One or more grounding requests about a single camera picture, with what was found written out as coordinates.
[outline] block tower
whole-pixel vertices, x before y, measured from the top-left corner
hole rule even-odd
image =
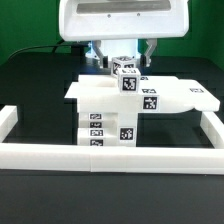
[[[94,78],[95,83],[88,88],[94,96],[90,93],[88,102],[84,96],[79,97],[78,145],[135,147],[141,98],[148,93],[139,93],[141,74],[136,60],[127,56],[113,58],[111,76]],[[86,83],[84,79],[80,76],[81,86],[91,82],[90,76]],[[155,99],[147,100],[145,109],[156,110]]]

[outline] small cube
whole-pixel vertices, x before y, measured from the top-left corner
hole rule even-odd
[[[120,93],[137,93],[141,73],[137,68],[118,69],[118,87]]]
[[[135,68],[135,67],[136,67],[136,59],[128,56],[115,57],[112,58],[111,75],[116,78],[118,75],[118,68]]]

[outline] black and white tag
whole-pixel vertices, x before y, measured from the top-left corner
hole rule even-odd
[[[124,65],[124,68],[134,68],[134,64],[126,64]]]
[[[204,93],[204,91],[202,89],[191,88],[190,90],[193,93]]]
[[[143,110],[158,110],[158,96],[144,96],[143,97]]]
[[[103,139],[91,139],[90,146],[103,146]]]
[[[156,93],[155,89],[142,89],[143,93]]]
[[[121,68],[121,65],[116,63],[116,62],[114,62],[113,63],[113,74],[114,75],[118,75],[118,68]]]
[[[123,77],[122,91],[136,91],[137,78],[136,77]]]
[[[90,122],[90,128],[102,128],[102,122]]]
[[[135,138],[134,128],[120,128],[120,141],[133,141]]]
[[[89,114],[90,120],[102,120],[102,114]]]
[[[103,130],[97,130],[97,129],[90,129],[90,136],[95,136],[95,137],[103,137],[104,133]]]
[[[140,80],[149,80],[149,78],[147,76],[141,76]]]

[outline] white platform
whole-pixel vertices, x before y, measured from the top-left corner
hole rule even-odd
[[[103,87],[73,82],[65,98],[77,98],[79,113],[180,113],[192,109],[214,112],[220,106],[219,100],[195,80],[179,80],[176,77],[163,80],[162,77],[149,76],[148,80],[140,80],[138,94],[131,96],[123,95],[117,87],[113,87],[114,81],[110,76],[108,80],[104,76],[104,80],[107,84]],[[154,89],[156,94],[143,93],[144,89]],[[159,97],[159,109],[143,110],[144,96]]]

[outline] stacked blocks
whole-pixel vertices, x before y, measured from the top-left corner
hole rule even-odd
[[[136,67],[136,59],[130,58],[128,56],[121,56],[112,58],[111,62],[111,75],[113,77],[118,76],[119,68],[135,68]]]
[[[77,98],[78,145],[83,146],[135,147],[139,113],[217,111],[220,105],[194,80],[141,76],[137,68],[118,68],[116,78],[80,76],[66,98]]]

